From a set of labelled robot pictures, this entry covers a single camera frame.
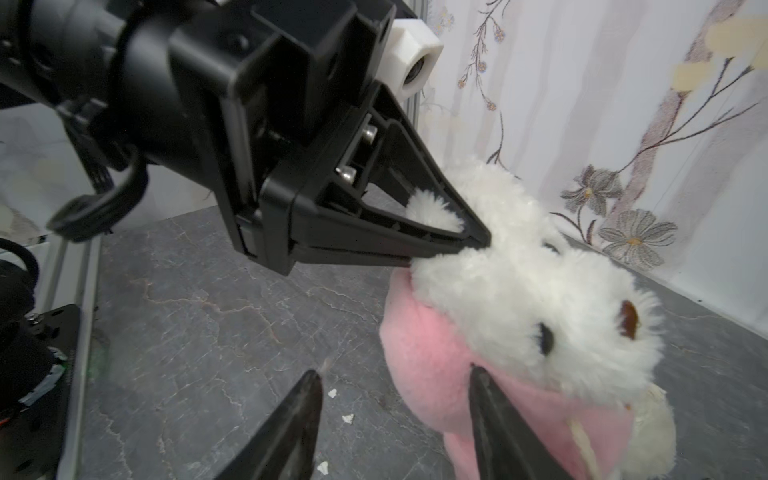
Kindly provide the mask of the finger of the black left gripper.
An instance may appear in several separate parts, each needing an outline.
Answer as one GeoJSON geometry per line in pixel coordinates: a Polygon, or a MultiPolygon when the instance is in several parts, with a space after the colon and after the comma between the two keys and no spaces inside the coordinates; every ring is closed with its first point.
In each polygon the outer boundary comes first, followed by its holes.
{"type": "Polygon", "coordinates": [[[488,229],[443,174],[390,89],[373,84],[366,105],[377,133],[364,158],[360,187],[373,184],[402,206],[418,191],[431,192],[446,201],[463,221],[463,229],[429,227],[362,205],[365,228],[377,236],[408,240],[487,240],[488,229]]]}
{"type": "Polygon", "coordinates": [[[308,264],[406,266],[413,259],[483,249],[491,234],[459,198],[418,189],[395,214],[331,185],[300,198],[290,226],[293,260],[308,264]]]}

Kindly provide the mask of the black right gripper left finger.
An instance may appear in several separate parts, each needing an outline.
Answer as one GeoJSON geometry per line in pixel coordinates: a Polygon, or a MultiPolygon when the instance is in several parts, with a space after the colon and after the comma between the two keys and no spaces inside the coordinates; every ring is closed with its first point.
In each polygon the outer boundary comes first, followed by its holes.
{"type": "Polygon", "coordinates": [[[323,394],[319,373],[306,371],[216,479],[311,478],[323,394]]]}

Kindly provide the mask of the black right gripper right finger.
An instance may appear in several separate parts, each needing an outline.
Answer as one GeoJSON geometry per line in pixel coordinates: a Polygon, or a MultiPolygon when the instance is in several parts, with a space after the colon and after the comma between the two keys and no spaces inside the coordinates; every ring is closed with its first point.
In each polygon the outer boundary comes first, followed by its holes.
{"type": "Polygon", "coordinates": [[[480,366],[471,370],[469,406],[482,479],[571,479],[490,373],[480,366]]]}

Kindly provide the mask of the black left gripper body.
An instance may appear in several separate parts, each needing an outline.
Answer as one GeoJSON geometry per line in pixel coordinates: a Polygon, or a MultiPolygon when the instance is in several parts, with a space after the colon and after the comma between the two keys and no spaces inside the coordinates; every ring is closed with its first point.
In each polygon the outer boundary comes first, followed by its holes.
{"type": "Polygon", "coordinates": [[[391,1],[149,1],[121,53],[120,124],[148,161],[214,194],[257,263],[391,264],[309,189],[338,181],[395,17],[391,1]]]}

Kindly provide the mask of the white plush teddy bear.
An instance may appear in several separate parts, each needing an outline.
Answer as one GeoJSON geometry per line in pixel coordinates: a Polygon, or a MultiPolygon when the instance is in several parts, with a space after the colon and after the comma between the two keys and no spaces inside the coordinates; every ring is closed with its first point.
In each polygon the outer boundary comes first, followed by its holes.
{"type": "Polygon", "coordinates": [[[629,407],[635,420],[621,476],[669,474],[676,430],[653,381],[663,349],[657,298],[605,256],[570,246],[502,167],[473,161],[445,173],[491,243],[416,260],[417,298],[505,372],[572,399],[629,407]]]}

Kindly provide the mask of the pink fleece teddy hoodie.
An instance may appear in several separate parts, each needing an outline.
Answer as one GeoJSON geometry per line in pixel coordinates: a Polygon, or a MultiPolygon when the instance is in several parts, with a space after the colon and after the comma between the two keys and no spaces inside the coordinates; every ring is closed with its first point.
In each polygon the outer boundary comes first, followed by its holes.
{"type": "Polygon", "coordinates": [[[459,479],[480,476],[469,406],[470,372],[484,367],[558,464],[575,479],[618,479],[634,417],[518,380],[473,353],[456,327],[414,296],[410,273],[390,277],[380,338],[409,410],[442,434],[459,479]]]}

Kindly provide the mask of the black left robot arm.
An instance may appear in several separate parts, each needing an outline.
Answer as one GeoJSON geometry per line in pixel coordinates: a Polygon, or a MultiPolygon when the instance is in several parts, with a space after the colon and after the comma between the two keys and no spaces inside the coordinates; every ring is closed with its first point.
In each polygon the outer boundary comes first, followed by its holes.
{"type": "Polygon", "coordinates": [[[270,270],[404,266],[491,242],[401,106],[440,50],[400,1],[5,1],[2,104],[52,108],[91,179],[49,221],[69,241],[156,164],[270,270]]]}

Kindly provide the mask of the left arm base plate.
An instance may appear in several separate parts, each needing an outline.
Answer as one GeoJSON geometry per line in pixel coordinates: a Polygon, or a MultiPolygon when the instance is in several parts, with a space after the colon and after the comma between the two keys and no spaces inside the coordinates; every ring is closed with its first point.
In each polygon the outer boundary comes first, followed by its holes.
{"type": "Polygon", "coordinates": [[[1,327],[3,479],[37,479],[59,462],[78,320],[70,304],[1,327]]]}

